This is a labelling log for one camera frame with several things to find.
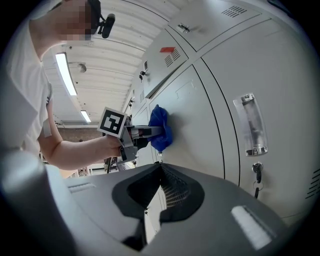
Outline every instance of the lock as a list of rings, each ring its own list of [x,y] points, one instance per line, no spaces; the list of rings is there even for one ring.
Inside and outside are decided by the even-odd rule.
[[[264,168],[264,165],[260,162],[257,162],[257,163],[254,163],[252,165],[252,171],[254,173],[256,173],[256,182],[257,183],[260,183],[261,182],[261,179],[262,179],[262,170]]]

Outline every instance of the ceiling light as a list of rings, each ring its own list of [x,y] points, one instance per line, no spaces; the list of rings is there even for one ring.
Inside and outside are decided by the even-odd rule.
[[[91,120],[90,120],[90,118],[89,118],[89,116],[88,116],[88,114],[87,114],[87,111],[81,110],[80,112],[81,112],[81,114],[83,115],[84,119],[85,119],[88,123],[91,123]]]
[[[68,62],[67,62],[67,55],[65,52],[57,53],[55,55],[56,62],[59,67],[60,74],[62,76],[62,79],[64,81],[64,84],[71,96],[77,95],[74,82],[72,81]]]

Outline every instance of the locker handle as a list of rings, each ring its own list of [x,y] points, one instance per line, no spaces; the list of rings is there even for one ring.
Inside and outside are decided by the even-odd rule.
[[[244,136],[245,155],[258,156],[268,152],[265,124],[256,97],[253,93],[233,101]]]

